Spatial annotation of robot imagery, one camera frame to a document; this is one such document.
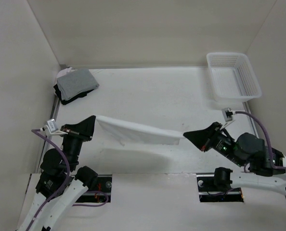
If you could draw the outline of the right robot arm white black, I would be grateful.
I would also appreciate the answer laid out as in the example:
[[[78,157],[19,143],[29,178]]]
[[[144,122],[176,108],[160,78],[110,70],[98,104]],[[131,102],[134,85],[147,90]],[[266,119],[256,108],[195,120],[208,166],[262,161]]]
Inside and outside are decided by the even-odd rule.
[[[183,136],[200,151],[214,150],[244,169],[234,172],[218,167],[213,177],[198,180],[199,191],[220,196],[248,187],[286,195],[286,158],[277,149],[272,149],[270,155],[263,139],[246,132],[235,140],[218,122],[206,129],[185,132]]]

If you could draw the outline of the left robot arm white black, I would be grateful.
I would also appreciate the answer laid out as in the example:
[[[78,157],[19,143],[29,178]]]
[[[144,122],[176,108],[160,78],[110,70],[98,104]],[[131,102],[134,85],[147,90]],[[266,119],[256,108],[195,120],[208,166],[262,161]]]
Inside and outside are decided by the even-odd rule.
[[[77,124],[57,128],[52,119],[44,127],[32,130],[52,149],[43,157],[33,202],[19,230],[52,231],[80,196],[95,190],[98,174],[91,168],[81,167],[71,176],[78,165],[83,143],[93,138],[95,121],[96,116],[92,115]]]

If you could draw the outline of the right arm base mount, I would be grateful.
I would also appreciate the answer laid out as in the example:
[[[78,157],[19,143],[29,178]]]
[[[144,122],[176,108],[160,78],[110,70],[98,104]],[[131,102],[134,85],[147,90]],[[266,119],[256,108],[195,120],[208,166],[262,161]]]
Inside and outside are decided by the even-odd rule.
[[[213,174],[199,174],[196,180],[201,203],[244,202],[240,188],[220,189],[214,184]]]

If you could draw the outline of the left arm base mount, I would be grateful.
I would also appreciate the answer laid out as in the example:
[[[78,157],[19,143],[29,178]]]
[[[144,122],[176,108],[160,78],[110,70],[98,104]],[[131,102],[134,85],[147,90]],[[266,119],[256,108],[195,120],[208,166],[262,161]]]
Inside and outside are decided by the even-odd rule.
[[[94,203],[101,204],[106,201],[106,195],[108,197],[107,202],[111,202],[111,190],[112,190],[112,175],[99,175],[95,186],[85,192],[80,198],[76,200],[77,204],[82,203]]]

